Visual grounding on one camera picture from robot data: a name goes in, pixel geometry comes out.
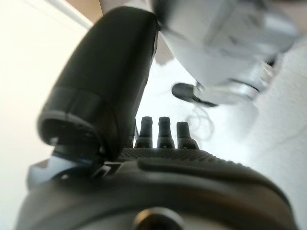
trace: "black curved cover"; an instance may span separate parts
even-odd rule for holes
[[[157,22],[120,7],[103,16],[66,64],[38,120],[50,145],[99,142],[114,159],[127,143],[155,53]]]

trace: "white wall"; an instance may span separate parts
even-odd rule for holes
[[[51,153],[36,118],[86,31],[43,0],[0,0],[0,28],[0,230],[9,230],[28,166]]]

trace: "gray metal component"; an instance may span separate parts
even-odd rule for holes
[[[149,0],[148,3],[175,57],[205,87],[196,96],[212,103],[254,100],[252,90],[227,86],[229,81],[251,86],[257,94],[263,92],[276,71],[267,63],[282,59],[280,54],[300,37],[296,26],[266,0]]]
[[[31,190],[51,180],[59,173],[81,166],[83,166],[81,163],[51,156],[48,160],[30,166],[27,177],[28,189]]]

